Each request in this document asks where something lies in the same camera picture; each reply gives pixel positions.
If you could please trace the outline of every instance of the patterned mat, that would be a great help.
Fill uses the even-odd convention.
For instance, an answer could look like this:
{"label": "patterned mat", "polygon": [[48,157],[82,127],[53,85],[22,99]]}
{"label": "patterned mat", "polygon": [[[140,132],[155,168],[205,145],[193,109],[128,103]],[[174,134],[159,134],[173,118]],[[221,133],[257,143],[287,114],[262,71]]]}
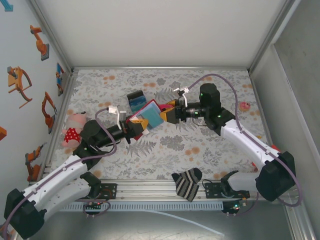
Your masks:
{"label": "patterned mat", "polygon": [[[108,105],[124,106],[131,114],[126,95],[143,90],[147,100],[155,99],[164,104],[174,99],[173,90],[189,86],[198,78],[209,73],[227,78],[238,93],[239,102],[251,104],[249,111],[240,112],[241,123],[254,135],[266,142],[264,127],[247,71],[209,71],[187,69],[101,69],[78,72],[67,115],[87,112],[88,119]],[[214,83],[220,91],[222,106],[235,111],[235,98],[230,87],[216,77],[207,77],[203,83]],[[200,83],[187,94],[189,102],[199,100]],[[116,116],[102,113],[100,119],[108,128],[116,124]],[[203,125],[202,119],[195,120]],[[58,147],[52,159],[51,170],[63,163],[71,154],[63,148],[61,133]],[[125,140],[118,144],[118,151],[103,158],[91,172],[100,179],[172,179],[172,173],[199,168],[202,178],[220,179],[233,170],[253,172],[248,157],[231,142],[219,137],[205,126],[195,125],[191,119],[177,125],[163,123],[140,140]]]}

